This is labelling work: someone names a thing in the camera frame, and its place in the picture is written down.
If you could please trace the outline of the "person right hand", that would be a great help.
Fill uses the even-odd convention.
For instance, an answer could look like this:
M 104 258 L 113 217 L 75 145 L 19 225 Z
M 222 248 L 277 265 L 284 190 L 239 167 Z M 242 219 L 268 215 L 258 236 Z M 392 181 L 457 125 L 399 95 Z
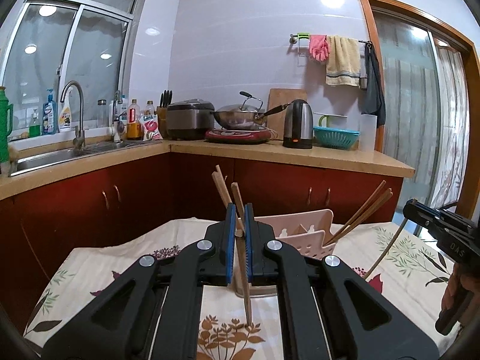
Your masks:
M 441 310 L 450 310 L 453 307 L 454 297 L 459 289 L 466 289 L 473 294 L 470 304 L 474 309 L 479 308 L 479 278 L 463 272 L 463 267 L 455 263 L 448 286 L 442 296 Z

